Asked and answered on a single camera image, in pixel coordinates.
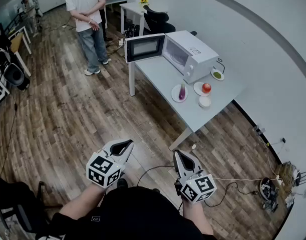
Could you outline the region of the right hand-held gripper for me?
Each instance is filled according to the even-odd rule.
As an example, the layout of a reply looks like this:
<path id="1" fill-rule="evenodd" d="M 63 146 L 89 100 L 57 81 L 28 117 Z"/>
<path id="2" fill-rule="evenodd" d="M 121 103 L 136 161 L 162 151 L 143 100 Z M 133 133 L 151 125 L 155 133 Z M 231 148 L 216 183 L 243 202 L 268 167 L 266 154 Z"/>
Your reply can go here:
<path id="1" fill-rule="evenodd" d="M 213 176 L 204 173 L 195 156 L 176 149 L 173 153 L 173 160 L 179 176 L 174 184 L 179 196 L 195 204 L 208 199 L 217 190 Z"/>

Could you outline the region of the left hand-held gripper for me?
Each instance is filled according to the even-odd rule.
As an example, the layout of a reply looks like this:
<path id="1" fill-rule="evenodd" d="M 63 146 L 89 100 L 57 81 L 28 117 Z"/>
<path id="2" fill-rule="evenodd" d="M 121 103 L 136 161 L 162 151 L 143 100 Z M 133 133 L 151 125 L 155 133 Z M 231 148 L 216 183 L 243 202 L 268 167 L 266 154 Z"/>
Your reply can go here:
<path id="1" fill-rule="evenodd" d="M 111 186 L 121 177 L 125 169 L 123 164 L 127 162 L 133 147 L 131 139 L 109 141 L 99 153 L 94 152 L 87 162 L 87 179 L 104 189 Z"/>

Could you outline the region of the white microwave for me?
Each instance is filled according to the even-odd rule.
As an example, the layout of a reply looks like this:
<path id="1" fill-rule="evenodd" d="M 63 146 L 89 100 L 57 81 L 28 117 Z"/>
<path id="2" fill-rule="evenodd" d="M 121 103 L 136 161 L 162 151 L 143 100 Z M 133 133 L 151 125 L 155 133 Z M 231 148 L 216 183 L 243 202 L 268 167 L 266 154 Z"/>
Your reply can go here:
<path id="1" fill-rule="evenodd" d="M 188 84 L 209 75 L 219 57 L 186 30 L 126 38 L 124 48 L 126 63 L 162 56 Z"/>

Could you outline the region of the person's right forearm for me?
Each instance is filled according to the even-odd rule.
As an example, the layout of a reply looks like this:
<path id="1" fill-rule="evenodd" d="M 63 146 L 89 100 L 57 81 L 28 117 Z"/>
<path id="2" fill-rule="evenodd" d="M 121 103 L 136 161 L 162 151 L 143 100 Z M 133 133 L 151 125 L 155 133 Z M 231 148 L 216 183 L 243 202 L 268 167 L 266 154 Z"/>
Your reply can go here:
<path id="1" fill-rule="evenodd" d="M 195 226 L 204 235 L 214 235 L 213 229 L 206 219 L 203 206 L 200 202 L 191 203 L 186 198 L 182 198 L 183 202 L 183 216 L 191 220 Z"/>

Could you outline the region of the person's left forearm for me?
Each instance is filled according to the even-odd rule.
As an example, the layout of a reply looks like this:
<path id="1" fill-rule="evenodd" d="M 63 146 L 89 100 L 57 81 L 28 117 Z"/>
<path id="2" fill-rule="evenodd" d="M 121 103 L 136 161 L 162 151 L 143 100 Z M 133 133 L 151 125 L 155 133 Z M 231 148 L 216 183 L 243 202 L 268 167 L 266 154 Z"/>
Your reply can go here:
<path id="1" fill-rule="evenodd" d="M 79 196 L 65 204 L 59 213 L 74 220 L 84 217 L 98 206 L 105 193 L 105 188 L 91 183 Z"/>

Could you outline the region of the white bowl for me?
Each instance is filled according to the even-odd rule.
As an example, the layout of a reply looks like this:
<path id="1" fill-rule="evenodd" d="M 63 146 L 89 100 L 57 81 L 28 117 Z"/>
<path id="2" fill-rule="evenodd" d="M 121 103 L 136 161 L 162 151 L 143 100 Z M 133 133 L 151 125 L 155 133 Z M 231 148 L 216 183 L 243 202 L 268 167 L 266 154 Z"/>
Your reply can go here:
<path id="1" fill-rule="evenodd" d="M 198 103 L 202 108 L 206 108 L 211 105 L 211 99 L 208 96 L 200 96 Z"/>

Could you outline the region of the round black device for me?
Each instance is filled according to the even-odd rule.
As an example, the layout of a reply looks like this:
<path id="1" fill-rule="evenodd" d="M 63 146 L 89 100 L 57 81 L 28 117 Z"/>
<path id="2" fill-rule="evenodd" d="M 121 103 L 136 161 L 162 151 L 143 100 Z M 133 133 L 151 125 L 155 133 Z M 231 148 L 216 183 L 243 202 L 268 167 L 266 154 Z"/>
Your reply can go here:
<path id="1" fill-rule="evenodd" d="M 270 179 L 265 177 L 260 181 L 259 184 L 259 189 L 263 192 L 263 191 L 269 191 L 271 188 L 270 186 Z"/>

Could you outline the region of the small white plate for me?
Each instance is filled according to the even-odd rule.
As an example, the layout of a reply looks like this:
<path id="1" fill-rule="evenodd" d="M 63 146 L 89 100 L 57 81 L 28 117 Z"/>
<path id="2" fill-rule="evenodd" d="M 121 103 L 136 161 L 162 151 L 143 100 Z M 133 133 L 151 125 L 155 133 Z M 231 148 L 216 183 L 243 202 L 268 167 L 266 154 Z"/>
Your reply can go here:
<path id="1" fill-rule="evenodd" d="M 211 70 L 211 75 L 212 75 L 212 73 L 214 72 L 214 71 L 217 71 L 217 72 L 221 72 L 221 71 L 219 71 L 219 70 L 216 70 L 215 68 L 213 68 L 212 70 Z M 222 79 L 216 79 L 213 75 L 213 78 L 215 78 L 216 80 L 218 80 L 218 81 L 223 81 L 224 80 L 224 74 L 221 72 L 221 74 L 222 74 Z"/>

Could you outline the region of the tangled electronics pile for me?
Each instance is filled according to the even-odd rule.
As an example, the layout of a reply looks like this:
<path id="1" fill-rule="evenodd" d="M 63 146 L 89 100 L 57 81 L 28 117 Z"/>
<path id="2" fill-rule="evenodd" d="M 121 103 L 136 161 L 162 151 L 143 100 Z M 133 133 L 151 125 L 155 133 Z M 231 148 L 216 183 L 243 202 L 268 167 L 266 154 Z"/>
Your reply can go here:
<path id="1" fill-rule="evenodd" d="M 273 190 L 265 190 L 262 196 L 264 197 L 264 202 L 261 206 L 262 209 L 269 210 L 274 213 L 278 208 L 278 192 Z"/>

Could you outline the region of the black low chair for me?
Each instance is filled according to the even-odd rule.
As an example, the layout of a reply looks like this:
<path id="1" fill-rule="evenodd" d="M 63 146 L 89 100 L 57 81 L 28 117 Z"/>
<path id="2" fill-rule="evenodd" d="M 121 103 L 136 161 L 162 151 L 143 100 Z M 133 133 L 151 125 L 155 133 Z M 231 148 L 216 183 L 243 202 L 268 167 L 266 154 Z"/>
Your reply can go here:
<path id="1" fill-rule="evenodd" d="M 50 223 L 46 210 L 60 209 L 63 205 L 45 205 L 44 185 L 40 181 L 35 194 L 24 182 L 8 183 L 0 177 L 0 218 L 7 229 L 6 219 L 15 215 L 24 231 L 33 234 L 45 232 Z"/>

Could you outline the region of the black backpack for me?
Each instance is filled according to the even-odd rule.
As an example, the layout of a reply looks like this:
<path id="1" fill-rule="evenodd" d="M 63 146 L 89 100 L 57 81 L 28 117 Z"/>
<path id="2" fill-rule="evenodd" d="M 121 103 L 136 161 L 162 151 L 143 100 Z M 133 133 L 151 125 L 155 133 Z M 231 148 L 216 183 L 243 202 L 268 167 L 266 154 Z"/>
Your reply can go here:
<path id="1" fill-rule="evenodd" d="M 140 26 L 137 24 L 131 24 L 126 32 L 125 32 L 125 38 L 133 38 L 138 37 L 140 35 Z"/>

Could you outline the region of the black round equipment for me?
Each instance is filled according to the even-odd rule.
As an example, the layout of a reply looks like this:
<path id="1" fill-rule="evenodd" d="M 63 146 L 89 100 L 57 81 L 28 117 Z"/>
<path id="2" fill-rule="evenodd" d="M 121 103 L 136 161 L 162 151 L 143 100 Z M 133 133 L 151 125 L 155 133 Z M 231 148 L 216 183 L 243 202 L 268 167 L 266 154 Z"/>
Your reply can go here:
<path id="1" fill-rule="evenodd" d="M 25 76 L 17 57 L 11 51 L 2 48 L 0 48 L 0 73 L 7 82 L 21 91 L 25 91 L 30 85 L 30 80 Z"/>

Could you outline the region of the black high-back office chair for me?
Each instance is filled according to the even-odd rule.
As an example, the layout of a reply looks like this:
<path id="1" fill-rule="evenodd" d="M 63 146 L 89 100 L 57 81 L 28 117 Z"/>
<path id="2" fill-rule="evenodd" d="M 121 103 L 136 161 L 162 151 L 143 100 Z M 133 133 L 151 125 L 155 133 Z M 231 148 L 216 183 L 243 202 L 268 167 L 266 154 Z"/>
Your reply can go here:
<path id="1" fill-rule="evenodd" d="M 144 5 L 143 9 L 146 10 L 144 13 L 144 19 L 151 34 L 166 34 L 176 31 L 175 26 L 168 23 L 169 16 L 167 13 L 151 10 L 148 5 Z"/>

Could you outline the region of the tan wooden board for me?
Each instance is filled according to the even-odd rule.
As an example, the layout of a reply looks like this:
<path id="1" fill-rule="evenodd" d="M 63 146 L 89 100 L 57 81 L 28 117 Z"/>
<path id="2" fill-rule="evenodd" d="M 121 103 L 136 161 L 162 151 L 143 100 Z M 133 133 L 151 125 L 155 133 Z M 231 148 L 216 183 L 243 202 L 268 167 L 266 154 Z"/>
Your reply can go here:
<path id="1" fill-rule="evenodd" d="M 14 54 L 19 50 L 22 39 L 23 33 L 21 32 L 11 40 L 11 51 Z"/>

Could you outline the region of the grey-blue desk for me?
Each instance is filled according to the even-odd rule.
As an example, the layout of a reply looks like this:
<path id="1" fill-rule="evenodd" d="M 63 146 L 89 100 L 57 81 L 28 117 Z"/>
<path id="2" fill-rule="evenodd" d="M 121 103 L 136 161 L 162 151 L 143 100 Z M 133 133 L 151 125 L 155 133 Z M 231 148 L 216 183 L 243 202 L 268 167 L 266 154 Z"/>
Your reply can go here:
<path id="1" fill-rule="evenodd" d="M 107 0 L 106 6 L 109 6 L 111 9 L 111 12 L 114 12 L 114 6 L 113 4 L 119 4 L 119 3 L 126 3 L 127 0 Z"/>

